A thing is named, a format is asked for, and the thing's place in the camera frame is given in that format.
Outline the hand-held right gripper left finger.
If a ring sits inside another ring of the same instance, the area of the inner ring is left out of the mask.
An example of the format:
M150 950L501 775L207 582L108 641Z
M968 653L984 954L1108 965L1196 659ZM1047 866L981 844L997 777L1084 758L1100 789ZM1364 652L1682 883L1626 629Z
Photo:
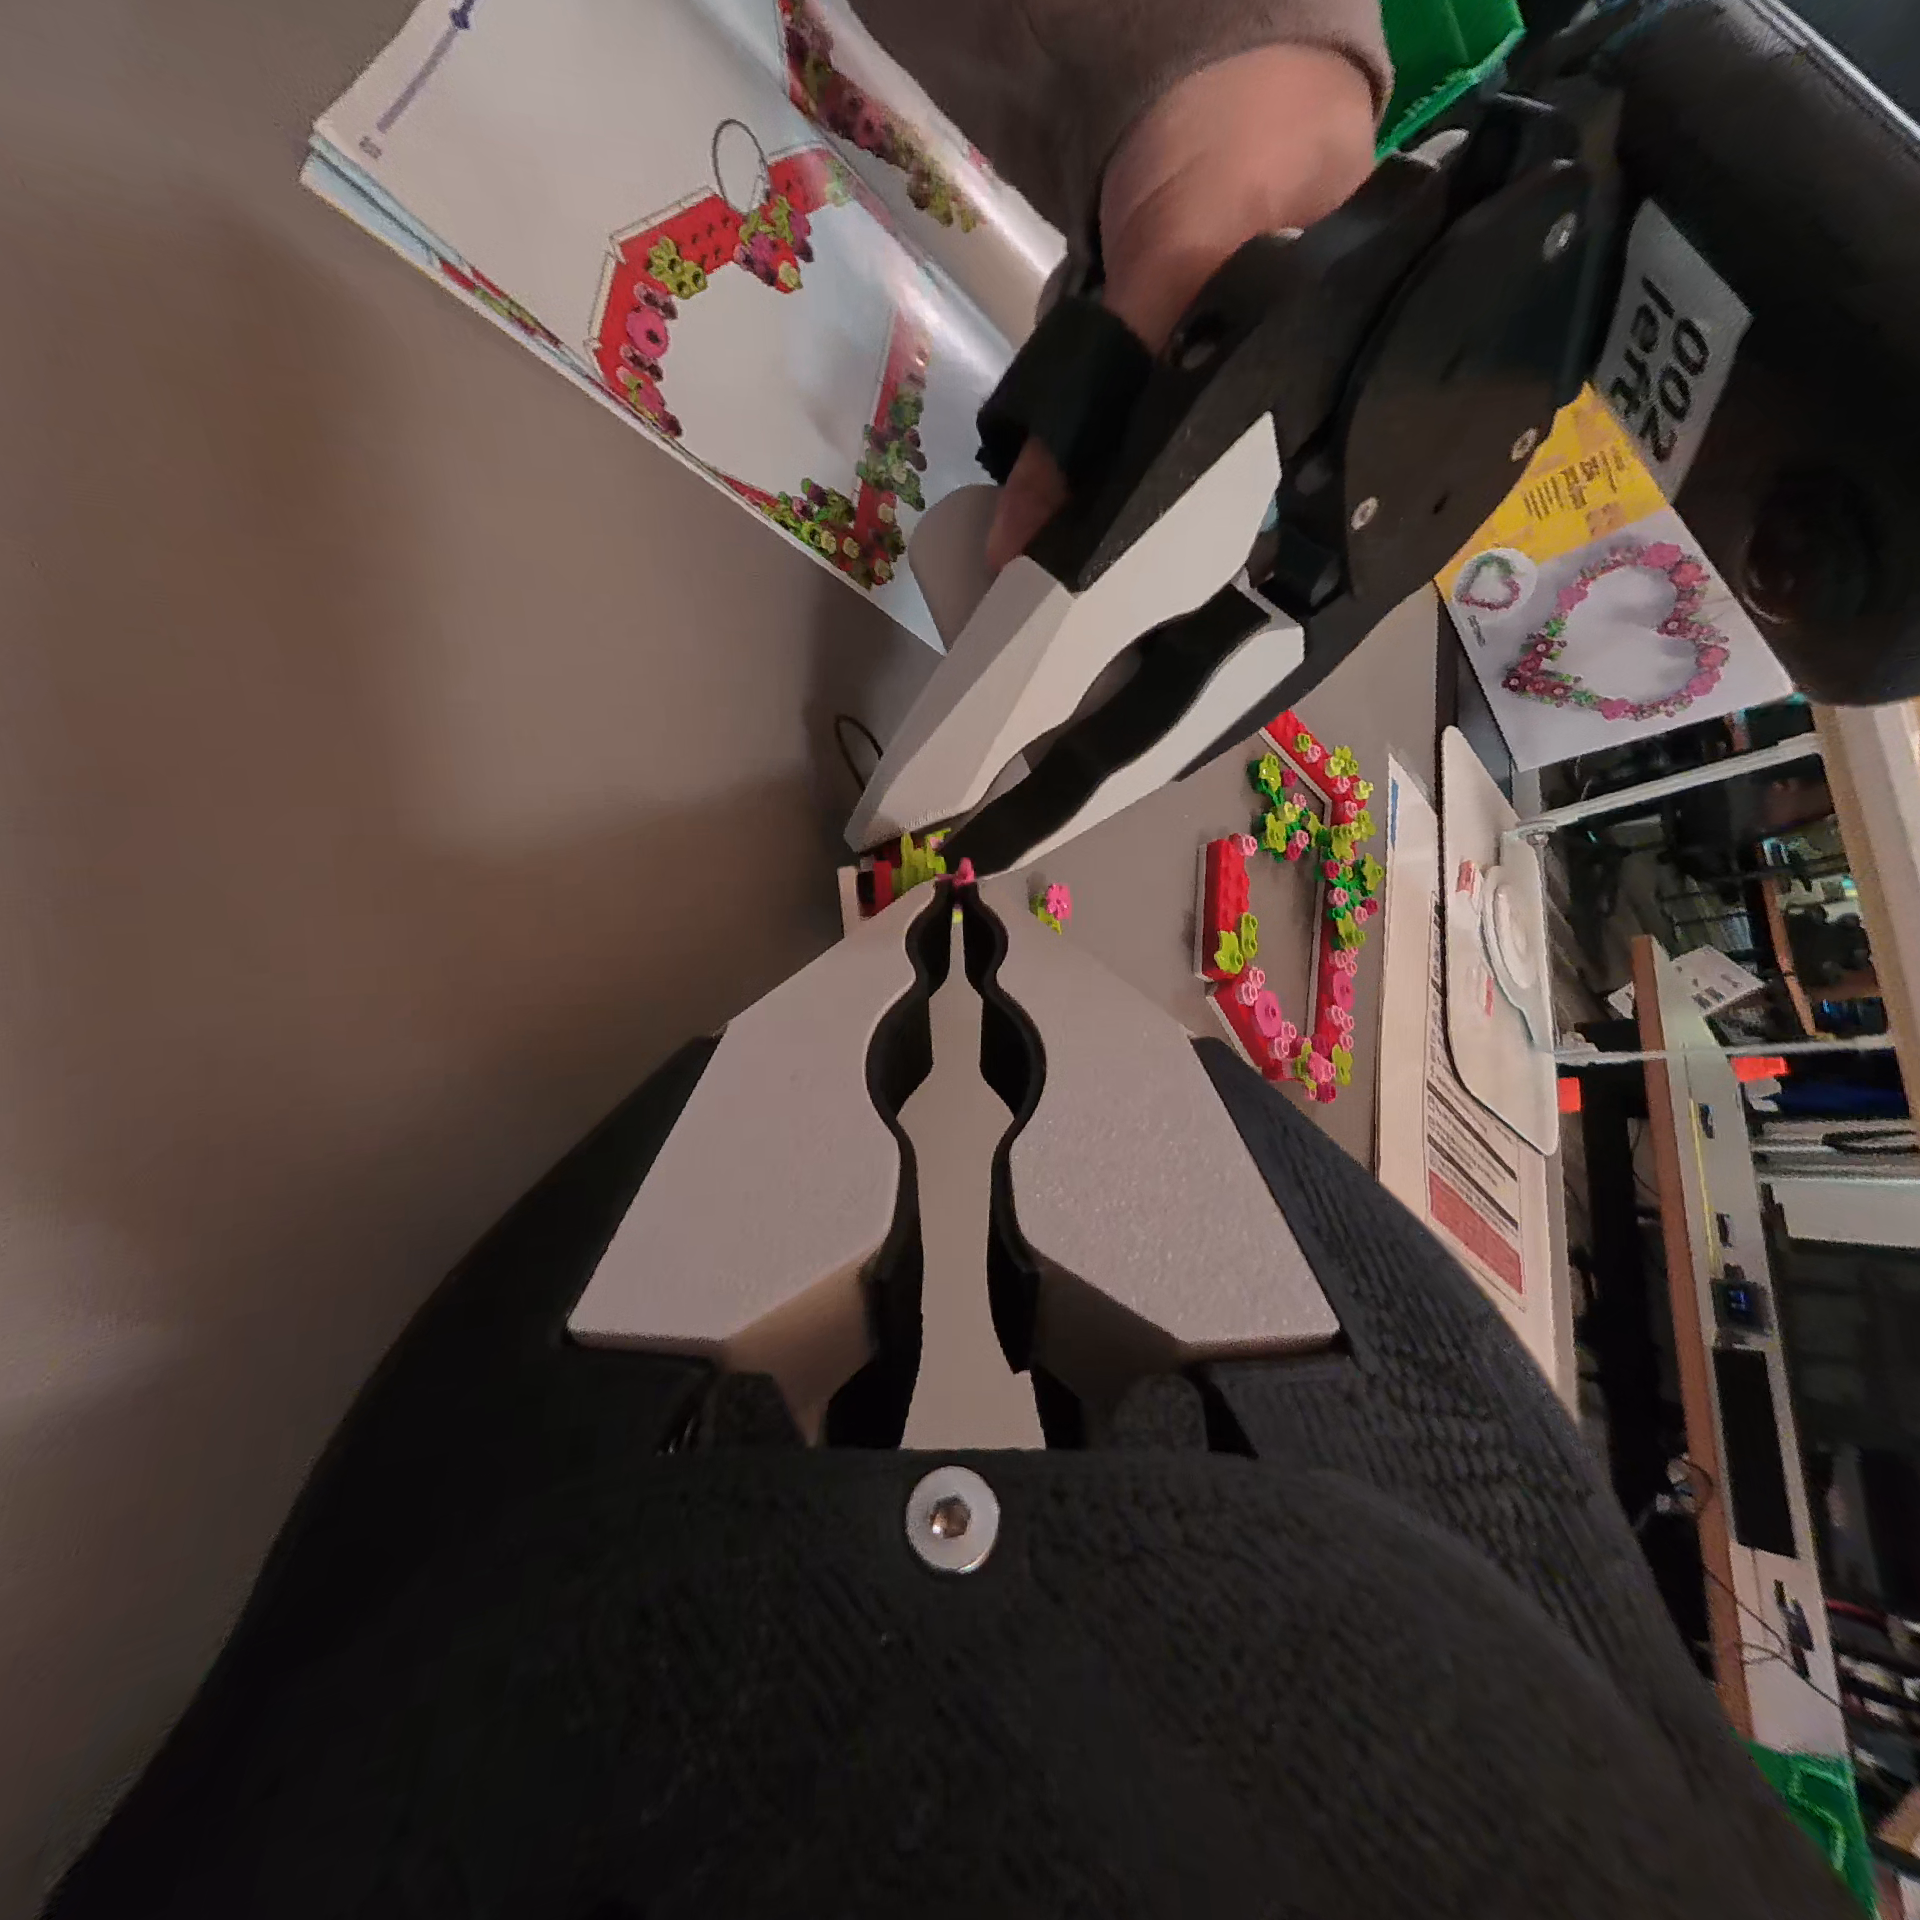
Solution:
M950 913L922 887L726 1025L567 1316L579 1345L768 1375L810 1442L903 1442L926 1250L900 1111Z

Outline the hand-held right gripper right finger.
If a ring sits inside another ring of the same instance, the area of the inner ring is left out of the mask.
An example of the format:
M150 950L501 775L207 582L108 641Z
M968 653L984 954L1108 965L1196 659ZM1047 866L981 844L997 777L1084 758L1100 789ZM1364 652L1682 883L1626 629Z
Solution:
M960 889L991 1153L994 1335L1043 1445L1084 1449L1140 1383L1338 1349L1211 1068L1238 1068L994 885Z

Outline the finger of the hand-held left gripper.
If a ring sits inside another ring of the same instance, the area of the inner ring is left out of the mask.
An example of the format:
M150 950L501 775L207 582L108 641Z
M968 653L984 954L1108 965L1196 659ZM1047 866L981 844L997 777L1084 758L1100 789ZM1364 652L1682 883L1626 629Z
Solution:
M1247 586L1131 645L1028 772L960 828L975 874L1037 863L1155 795L1256 722L1306 659L1306 633Z
M847 844L874 847L983 803L1005 761L1062 725L1128 645L1232 586L1278 484L1276 431L1259 417L1093 586L1011 561L890 739Z

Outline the small lego flower assembly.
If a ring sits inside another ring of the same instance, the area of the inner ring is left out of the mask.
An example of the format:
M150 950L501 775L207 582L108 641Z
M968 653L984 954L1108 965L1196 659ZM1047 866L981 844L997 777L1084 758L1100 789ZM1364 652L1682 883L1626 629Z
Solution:
M867 722L850 714L831 718L831 741L847 771L855 790L863 790L870 772L877 771L880 742ZM853 932L900 897L943 878L949 868L946 844L950 828L935 826L924 833L900 833L874 851L858 853L850 863L835 870L838 914L844 932Z

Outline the yellow lego set box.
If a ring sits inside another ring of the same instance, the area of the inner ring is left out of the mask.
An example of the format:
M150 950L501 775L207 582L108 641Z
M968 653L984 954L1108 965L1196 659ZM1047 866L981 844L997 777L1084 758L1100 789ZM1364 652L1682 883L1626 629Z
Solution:
M1583 389L1435 575L1517 771L1791 694L1702 549Z

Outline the lego instruction booklet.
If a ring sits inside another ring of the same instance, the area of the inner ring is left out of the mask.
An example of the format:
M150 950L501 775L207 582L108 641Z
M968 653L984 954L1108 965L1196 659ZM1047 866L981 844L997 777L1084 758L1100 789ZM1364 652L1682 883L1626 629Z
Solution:
M1062 237L850 4L419 4L301 183L927 649Z

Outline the person's left hand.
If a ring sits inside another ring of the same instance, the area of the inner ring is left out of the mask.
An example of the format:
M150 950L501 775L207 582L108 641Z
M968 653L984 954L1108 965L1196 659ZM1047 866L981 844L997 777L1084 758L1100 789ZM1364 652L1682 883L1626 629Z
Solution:
M1276 49L1213 65L1140 115L1107 162L1093 249L1047 276L1039 317L1087 298L1127 343L1175 319L1253 237L1296 233L1371 174L1359 85L1327 55Z

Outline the pink green brick flower strip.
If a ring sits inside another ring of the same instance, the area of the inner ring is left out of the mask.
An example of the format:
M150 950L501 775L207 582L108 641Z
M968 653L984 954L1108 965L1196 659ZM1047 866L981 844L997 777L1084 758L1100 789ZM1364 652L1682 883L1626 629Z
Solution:
M1293 710L1259 732L1246 764L1256 801L1253 826L1210 839L1198 853L1192 969L1238 1057L1264 1082L1327 1103L1354 1082L1359 949L1386 913L1386 863L1376 855L1376 787L1349 747L1325 746ZM1293 1017L1264 972L1267 938L1254 913L1256 861L1307 885L1309 973Z

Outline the large green plastic bin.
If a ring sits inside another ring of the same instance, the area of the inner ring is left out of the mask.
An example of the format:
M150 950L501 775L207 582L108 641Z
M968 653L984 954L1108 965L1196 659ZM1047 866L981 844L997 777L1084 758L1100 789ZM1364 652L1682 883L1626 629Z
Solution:
M1376 156L1396 153L1495 81L1524 37L1519 2L1381 2L1394 71Z

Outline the clear bag with printed sheet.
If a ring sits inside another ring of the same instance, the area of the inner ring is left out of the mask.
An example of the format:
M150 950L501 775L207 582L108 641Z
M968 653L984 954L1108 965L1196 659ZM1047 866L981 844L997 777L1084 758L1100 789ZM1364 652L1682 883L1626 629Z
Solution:
M1517 1333L1539 1318L1527 1202L1541 1156L1459 1082L1446 1036L1443 822L1421 781L1386 761L1376 1030L1376 1177Z

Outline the white paper label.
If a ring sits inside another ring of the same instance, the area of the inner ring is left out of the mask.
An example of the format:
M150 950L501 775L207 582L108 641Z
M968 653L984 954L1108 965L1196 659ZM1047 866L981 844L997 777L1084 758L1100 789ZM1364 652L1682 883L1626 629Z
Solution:
M1655 1001L1664 1027L1712 1021L1750 1011L1755 1003L1762 1005L1768 993L1762 977L1715 946L1699 946L1678 955L1656 954L1655 961L1660 965Z

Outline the wooden panel with white strip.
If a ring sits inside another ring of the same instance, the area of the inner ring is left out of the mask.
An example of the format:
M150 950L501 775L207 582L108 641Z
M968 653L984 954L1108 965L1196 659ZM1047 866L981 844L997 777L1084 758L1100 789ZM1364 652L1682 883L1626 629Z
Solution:
M1631 946L1631 981L1715 1686L1740 1738L1840 1757L1840 1679L1743 1093L1647 934Z

